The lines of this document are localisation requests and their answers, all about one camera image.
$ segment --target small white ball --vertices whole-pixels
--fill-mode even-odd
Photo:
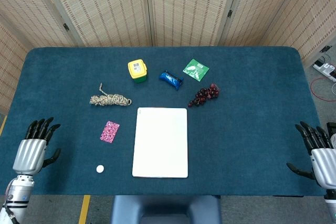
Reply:
[[[102,173],[104,171],[104,166],[98,165],[96,168],[97,173]]]

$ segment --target red grapes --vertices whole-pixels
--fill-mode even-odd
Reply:
[[[201,88],[195,95],[195,98],[188,103],[188,107],[200,106],[206,102],[206,99],[213,99],[219,96],[219,88],[216,84],[212,83],[210,88]]]

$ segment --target green packet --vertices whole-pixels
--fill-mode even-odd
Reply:
[[[208,72],[209,68],[197,60],[192,59],[188,65],[184,68],[183,72],[197,81],[201,81],[205,74]]]

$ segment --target yellow floor tape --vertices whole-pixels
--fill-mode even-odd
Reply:
[[[2,125],[1,125],[1,127],[0,127],[0,136],[1,136],[2,130],[4,129],[4,126],[5,126],[5,123],[6,123],[6,119],[7,119],[7,116],[5,116],[5,119],[4,119],[4,121],[2,122]]]
[[[88,215],[89,204],[90,204],[90,195],[84,195],[83,203],[82,203],[82,210],[80,211],[78,224],[85,224],[86,216]]]

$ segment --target woven panel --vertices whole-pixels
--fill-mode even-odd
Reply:
[[[149,46],[144,0],[61,0],[86,46]]]
[[[289,0],[264,45],[295,47],[304,60],[336,30],[336,0]]]
[[[157,46],[213,46],[227,0],[152,0]]]
[[[0,0],[0,10],[35,47],[72,45],[43,0]]]
[[[27,49],[0,24],[0,112],[7,114]]]
[[[239,0],[225,37],[225,46],[258,45],[284,0]]]

